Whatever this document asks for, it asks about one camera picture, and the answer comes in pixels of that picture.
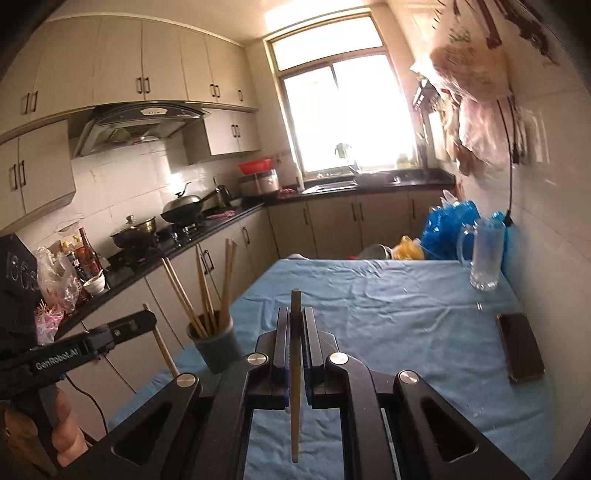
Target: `pot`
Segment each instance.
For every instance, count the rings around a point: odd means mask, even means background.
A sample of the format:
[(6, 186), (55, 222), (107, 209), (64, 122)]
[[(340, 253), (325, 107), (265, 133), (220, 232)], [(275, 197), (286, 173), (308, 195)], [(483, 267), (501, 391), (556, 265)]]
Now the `pot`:
[(145, 248), (154, 242), (156, 233), (156, 217), (137, 221), (133, 215), (127, 217), (126, 226), (111, 238), (119, 248)]
[(199, 219), (199, 214), (203, 210), (205, 201), (213, 196), (217, 196), (220, 199), (219, 202), (229, 205), (230, 193), (224, 185), (217, 186), (215, 190), (201, 198), (197, 195), (185, 195), (189, 183), (191, 182), (185, 184), (182, 192), (177, 193), (177, 197), (174, 200), (171, 200), (164, 206), (164, 210), (160, 216), (168, 223), (175, 223), (179, 226), (194, 224)]

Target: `black countertop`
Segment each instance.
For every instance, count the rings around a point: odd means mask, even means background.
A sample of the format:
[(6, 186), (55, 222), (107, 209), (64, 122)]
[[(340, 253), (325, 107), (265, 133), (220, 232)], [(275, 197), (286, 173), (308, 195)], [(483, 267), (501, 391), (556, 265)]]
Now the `black countertop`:
[[(401, 170), (396, 172), (396, 175), (400, 177), (400, 183), (390, 184), (379, 187), (351, 187), (349, 189), (337, 190), (334, 192), (318, 192), (310, 194), (297, 194), (288, 198), (266, 198), (262, 200), (253, 200), (243, 202), (242, 206), (237, 207), (236, 215), (233, 217), (207, 220), (205, 225), (201, 227), (194, 235), (190, 238), (186, 238), (179, 242), (175, 242), (170, 239), (158, 244), (158, 250), (153, 252), (152, 256), (144, 260), (140, 264), (135, 264), (133, 268), (129, 266), (116, 266), (111, 265), (106, 271), (105, 276), (109, 284), (109, 290), (101, 295), (92, 297), (86, 303), (78, 307), (72, 315), (64, 319), (60, 324), (60, 328), (56, 334), (56, 340), (62, 337), (66, 332), (74, 328), (84, 318), (90, 315), (92, 312), (97, 310), (100, 306), (107, 303), (110, 299), (124, 291), (126, 288), (133, 285), (135, 282), (145, 277), (150, 272), (153, 272), (161, 265), (162, 257), (174, 257), (187, 251), (189, 248), (197, 245), (199, 242), (212, 236), (214, 233), (219, 232), (228, 225), (239, 221), (258, 210), (261, 210), (266, 205), (279, 205), (288, 202), (302, 202), (305, 200), (318, 199), (320, 197), (337, 197), (346, 196), (359, 193), (380, 193), (380, 192), (393, 192), (396, 190), (415, 190), (415, 189), (429, 189), (434, 186), (451, 189), (456, 183), (455, 177), (438, 168), (431, 169), (427, 172), (423, 170)], [(306, 187), (313, 186), (314, 184), (320, 183), (331, 183), (335, 181), (351, 180), (348, 177), (322, 179), (310, 182)]]

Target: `finger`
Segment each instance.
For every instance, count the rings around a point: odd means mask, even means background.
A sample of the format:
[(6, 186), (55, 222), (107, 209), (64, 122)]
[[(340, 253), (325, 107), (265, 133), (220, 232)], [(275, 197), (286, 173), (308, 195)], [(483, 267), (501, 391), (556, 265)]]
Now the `finger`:
[(57, 454), (57, 461), (62, 467), (67, 467), (87, 450), (88, 445), (84, 439), (84, 434), (78, 429), (76, 440), (67, 450)]
[(4, 412), (4, 422), (10, 435), (22, 438), (37, 436), (38, 431), (35, 422), (14, 408), (9, 408)]
[(80, 429), (73, 413), (58, 423), (51, 434), (51, 442), (58, 452), (64, 452), (76, 441)]
[(63, 390), (57, 389), (56, 416), (59, 421), (65, 421), (72, 411), (72, 404)]

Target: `hand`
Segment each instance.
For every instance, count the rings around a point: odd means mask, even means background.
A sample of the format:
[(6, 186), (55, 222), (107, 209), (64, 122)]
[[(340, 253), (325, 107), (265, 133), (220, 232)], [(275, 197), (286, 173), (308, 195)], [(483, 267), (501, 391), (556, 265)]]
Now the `hand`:
[[(88, 450), (84, 434), (76, 423), (72, 405), (67, 395), (57, 389), (56, 416), (59, 423), (51, 434), (51, 443), (56, 448), (57, 461), (65, 467)], [(6, 427), (10, 432), (11, 443), (19, 450), (26, 460), (47, 470), (47, 455), (41, 451), (41, 443), (37, 439), (37, 426), (26, 415), (9, 408), (4, 414)]]

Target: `red basket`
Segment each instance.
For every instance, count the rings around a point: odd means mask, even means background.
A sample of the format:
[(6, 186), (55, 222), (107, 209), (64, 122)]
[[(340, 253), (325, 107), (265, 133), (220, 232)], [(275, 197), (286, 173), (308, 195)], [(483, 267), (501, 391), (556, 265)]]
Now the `red basket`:
[(240, 163), (238, 165), (242, 174), (244, 175), (252, 175), (253, 173), (261, 173), (263, 171), (267, 171), (273, 168), (273, 159), (272, 158), (261, 158), (259, 160), (252, 160), (246, 163)]

